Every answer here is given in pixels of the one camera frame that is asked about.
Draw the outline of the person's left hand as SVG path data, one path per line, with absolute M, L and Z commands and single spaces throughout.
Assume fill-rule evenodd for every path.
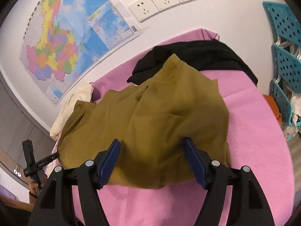
M 48 176 L 46 174 L 43 175 L 43 179 L 41 180 L 40 184 L 37 183 L 35 180 L 31 179 L 29 183 L 29 191 L 30 195 L 33 198 L 37 198 L 40 194 L 41 189 L 44 187 L 48 179 Z

